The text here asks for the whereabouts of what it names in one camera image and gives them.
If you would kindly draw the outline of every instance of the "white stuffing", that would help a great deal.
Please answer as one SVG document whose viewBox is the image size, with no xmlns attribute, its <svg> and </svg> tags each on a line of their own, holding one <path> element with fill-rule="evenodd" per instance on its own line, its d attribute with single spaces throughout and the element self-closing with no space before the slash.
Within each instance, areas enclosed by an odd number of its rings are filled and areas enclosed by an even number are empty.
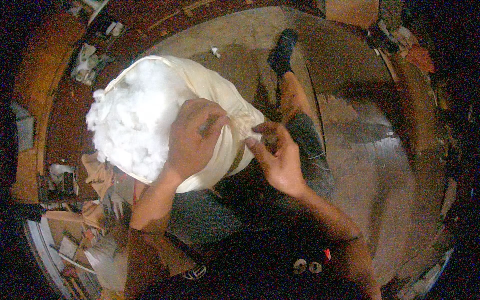
<svg viewBox="0 0 480 300">
<path fill-rule="evenodd" d="M 168 154 L 168 135 L 180 105 L 197 98 L 160 60 L 143 60 L 108 93 L 97 90 L 86 115 L 98 160 L 154 181 Z"/>
</svg>

